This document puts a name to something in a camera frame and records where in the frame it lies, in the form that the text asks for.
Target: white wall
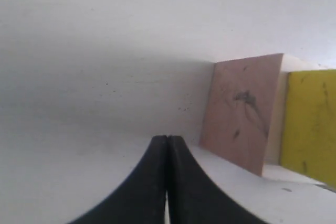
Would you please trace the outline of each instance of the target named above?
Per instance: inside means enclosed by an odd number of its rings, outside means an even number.
[[[336,64],[335,2],[0,0],[3,222],[72,220],[125,178],[154,134],[197,143],[211,62],[288,52]],[[204,167],[218,161],[207,157],[198,156]],[[241,193],[240,175],[225,176],[230,167],[213,179],[237,185],[231,195],[273,223],[336,219],[335,194],[298,189],[289,208],[277,184],[258,191],[259,204],[253,187]],[[295,213],[304,195],[317,214]]]

